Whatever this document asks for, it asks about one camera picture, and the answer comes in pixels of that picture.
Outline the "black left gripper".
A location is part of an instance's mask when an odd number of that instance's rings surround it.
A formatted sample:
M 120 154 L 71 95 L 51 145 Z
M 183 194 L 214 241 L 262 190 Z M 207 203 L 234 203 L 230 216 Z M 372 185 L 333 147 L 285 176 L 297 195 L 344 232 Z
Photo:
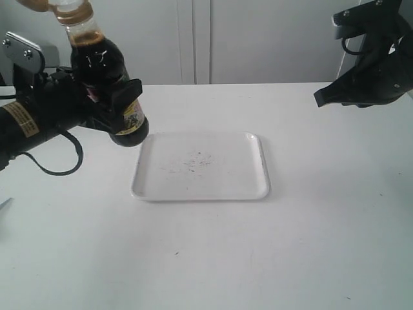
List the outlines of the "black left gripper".
M 108 93 L 110 112 L 103 122 L 97 105 L 87 94 L 71 67 L 57 67 L 52 73 L 31 73 L 13 65 L 15 99 L 12 102 L 13 132 L 59 132 L 76 126 L 130 134 L 143 124 L 138 97 L 140 79 L 131 79 Z

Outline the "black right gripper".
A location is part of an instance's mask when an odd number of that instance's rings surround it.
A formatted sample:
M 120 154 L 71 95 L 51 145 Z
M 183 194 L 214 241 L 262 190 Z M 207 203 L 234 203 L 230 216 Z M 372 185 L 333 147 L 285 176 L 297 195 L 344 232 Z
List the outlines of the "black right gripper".
M 356 60 L 314 93 L 318 107 L 387 105 L 412 90 L 412 27 L 399 13 L 402 3 L 369 1 L 335 14 L 335 39 Z

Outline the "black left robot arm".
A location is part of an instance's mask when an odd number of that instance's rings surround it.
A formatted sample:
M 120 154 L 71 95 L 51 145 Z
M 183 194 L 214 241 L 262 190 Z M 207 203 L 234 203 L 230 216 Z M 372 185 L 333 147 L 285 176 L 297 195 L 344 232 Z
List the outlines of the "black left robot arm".
M 82 165 L 84 152 L 70 129 L 80 126 L 109 134 L 123 147 L 135 147 L 148 136 L 149 122 L 140 111 L 138 97 L 143 93 L 140 79 L 103 92 L 104 101 L 95 102 L 70 67 L 57 67 L 53 74 L 14 66 L 12 102 L 1 107 L 1 168 L 18 156 L 56 136 L 68 139 L 75 148 L 77 163 L 61 172 L 40 169 L 52 176 L 67 176 Z

